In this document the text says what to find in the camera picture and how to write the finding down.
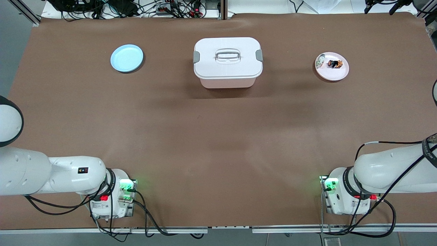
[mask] plate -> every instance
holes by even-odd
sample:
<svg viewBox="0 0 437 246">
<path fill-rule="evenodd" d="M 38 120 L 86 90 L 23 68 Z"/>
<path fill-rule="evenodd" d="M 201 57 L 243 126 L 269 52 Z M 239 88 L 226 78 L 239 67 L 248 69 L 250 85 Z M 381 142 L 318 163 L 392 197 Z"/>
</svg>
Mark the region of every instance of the plate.
<svg viewBox="0 0 437 246">
<path fill-rule="evenodd" d="M 325 59 L 323 61 L 323 64 L 321 66 L 319 65 L 318 67 L 317 61 L 321 56 L 325 56 Z M 328 62 L 330 60 L 341 60 L 343 61 L 343 65 L 340 68 L 329 67 Z M 314 62 L 314 66 L 316 67 L 317 73 L 324 79 L 329 81 L 338 81 L 344 79 L 349 73 L 349 63 L 347 63 L 344 57 L 334 52 L 325 52 L 317 56 L 316 61 Z"/>
<path fill-rule="evenodd" d="M 137 69 L 144 58 L 142 50 L 133 44 L 118 47 L 111 55 L 112 67 L 120 72 L 131 72 Z"/>
</svg>

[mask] blue plate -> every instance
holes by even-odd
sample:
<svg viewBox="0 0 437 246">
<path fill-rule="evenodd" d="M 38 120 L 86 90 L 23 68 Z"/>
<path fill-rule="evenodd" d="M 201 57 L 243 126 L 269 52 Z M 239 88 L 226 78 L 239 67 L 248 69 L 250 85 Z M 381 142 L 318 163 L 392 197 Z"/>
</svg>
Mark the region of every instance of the blue plate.
<svg viewBox="0 0 437 246">
<path fill-rule="evenodd" d="M 111 55 L 111 65 L 120 72 L 131 72 L 137 69 L 144 58 L 142 50 L 133 44 L 118 47 Z"/>
</svg>

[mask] white storage box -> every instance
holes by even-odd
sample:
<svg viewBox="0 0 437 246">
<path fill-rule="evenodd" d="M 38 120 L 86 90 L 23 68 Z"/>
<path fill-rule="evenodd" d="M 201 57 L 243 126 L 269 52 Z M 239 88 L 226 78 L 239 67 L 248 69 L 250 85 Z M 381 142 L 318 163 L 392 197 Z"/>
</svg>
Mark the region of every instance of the white storage box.
<svg viewBox="0 0 437 246">
<path fill-rule="evenodd" d="M 253 38 L 201 39 L 194 46 L 193 63 L 205 88 L 246 88 L 263 71 L 263 53 Z"/>
</svg>

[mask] container lid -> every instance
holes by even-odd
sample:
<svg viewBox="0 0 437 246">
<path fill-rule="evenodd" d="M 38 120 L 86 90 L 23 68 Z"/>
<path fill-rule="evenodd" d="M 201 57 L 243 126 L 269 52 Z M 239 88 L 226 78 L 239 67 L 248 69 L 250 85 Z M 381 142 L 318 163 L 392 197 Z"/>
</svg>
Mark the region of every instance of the container lid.
<svg viewBox="0 0 437 246">
<path fill-rule="evenodd" d="M 263 70 L 260 43 L 253 38 L 210 38 L 194 47 L 194 72 L 199 78 L 254 78 Z"/>
</svg>

